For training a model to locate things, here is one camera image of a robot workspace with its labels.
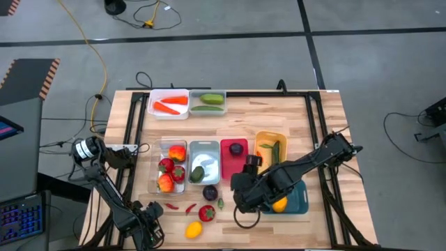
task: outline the gray floor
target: gray floor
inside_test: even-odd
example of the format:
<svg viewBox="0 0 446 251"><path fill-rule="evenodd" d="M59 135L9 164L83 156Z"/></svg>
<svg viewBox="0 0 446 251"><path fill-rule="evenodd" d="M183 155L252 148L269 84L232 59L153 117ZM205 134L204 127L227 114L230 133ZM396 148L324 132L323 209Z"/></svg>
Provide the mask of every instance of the gray floor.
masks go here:
<svg viewBox="0 0 446 251"><path fill-rule="evenodd" d="M180 36L213 33L302 31L295 0L167 1L183 23L166 31L136 30L113 20L102 1L65 0L89 38ZM129 3L122 18L144 3ZM313 31L398 29L446 26L446 4L434 0L305 0ZM176 21L161 10L157 22ZM82 39L56 1L22 0L13 17L0 17L0 43ZM385 247L444 250L446 165L407 158L387 140L383 118L388 112L418 114L446 94L446 34L386 34L315 37L327 89L341 90L356 144L360 169L379 243ZM272 88L285 79L290 89L316 89L305 38L249 38L159 43L96 45L109 70L105 94L137 86L144 70L155 86L210 86L226 89ZM60 58L61 65L44 104L43 116L79 118L87 99L102 84L102 66L83 45L0 48L0 73L17 58ZM103 102L97 119L107 119ZM43 121L42 144L68 139L82 122ZM391 117L388 128L405 150L426 160L445 160L445 148L433 140L415 142L425 128L415 119ZM88 137L85 129L81 137ZM39 170L52 176L70 170L70 158L41 155ZM76 245L72 222L85 205L53 199L64 210L53 212L52 250ZM83 217L77 226L80 230Z"/></svg>

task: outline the red chili pepper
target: red chili pepper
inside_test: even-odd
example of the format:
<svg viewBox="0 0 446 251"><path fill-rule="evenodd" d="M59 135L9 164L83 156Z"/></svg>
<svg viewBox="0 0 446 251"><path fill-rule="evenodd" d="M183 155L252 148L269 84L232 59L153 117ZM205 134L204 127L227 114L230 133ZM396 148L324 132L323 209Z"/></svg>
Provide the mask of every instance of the red chili pepper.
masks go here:
<svg viewBox="0 0 446 251"><path fill-rule="evenodd" d="M190 205L190 206L186 209L186 215L187 215L188 213L190 213L190 211L191 211L191 210L194 208L194 206L196 206L196 205L197 205L197 203Z"/></svg>
<svg viewBox="0 0 446 251"><path fill-rule="evenodd" d="M173 209L173 210L178 210L179 209L179 207L174 206L174 205L169 204L169 203L164 203L164 205L166 205L168 208Z"/></svg>

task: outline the keyboard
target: keyboard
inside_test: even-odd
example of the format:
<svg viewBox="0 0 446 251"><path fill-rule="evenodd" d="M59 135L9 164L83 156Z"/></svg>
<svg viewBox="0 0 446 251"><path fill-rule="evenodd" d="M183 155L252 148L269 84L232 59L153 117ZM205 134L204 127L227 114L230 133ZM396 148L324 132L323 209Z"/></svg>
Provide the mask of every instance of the keyboard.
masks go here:
<svg viewBox="0 0 446 251"><path fill-rule="evenodd" d="M43 193L0 203L0 245L43 233L44 205Z"/></svg>

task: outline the teal tray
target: teal tray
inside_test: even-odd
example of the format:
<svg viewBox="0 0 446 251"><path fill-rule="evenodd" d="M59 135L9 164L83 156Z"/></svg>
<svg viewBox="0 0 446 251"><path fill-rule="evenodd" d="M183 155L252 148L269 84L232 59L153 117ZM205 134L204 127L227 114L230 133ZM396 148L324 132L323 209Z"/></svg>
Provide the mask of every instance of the teal tray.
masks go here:
<svg viewBox="0 0 446 251"><path fill-rule="evenodd" d="M297 183L291 194L287 195L288 203L286 204L285 211L283 213L291 214L304 214L308 211L308 194L307 186L304 181ZM275 213L272 210L272 205L268 205L269 211L263 212L265 214Z"/></svg>

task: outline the lemon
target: lemon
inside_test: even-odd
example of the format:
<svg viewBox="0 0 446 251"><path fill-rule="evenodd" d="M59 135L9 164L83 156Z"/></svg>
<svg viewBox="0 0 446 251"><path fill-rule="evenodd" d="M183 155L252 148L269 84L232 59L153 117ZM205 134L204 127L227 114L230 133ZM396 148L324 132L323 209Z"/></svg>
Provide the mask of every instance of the lemon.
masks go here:
<svg viewBox="0 0 446 251"><path fill-rule="evenodd" d="M195 238L201 234L201 231L203 231L201 222L192 222L187 226L185 236L186 238Z"/></svg>
<svg viewBox="0 0 446 251"><path fill-rule="evenodd" d="M288 199L286 197L283 197L279 201L276 201L272 205L272 209L276 213L283 213L285 211L287 203L288 203Z"/></svg>

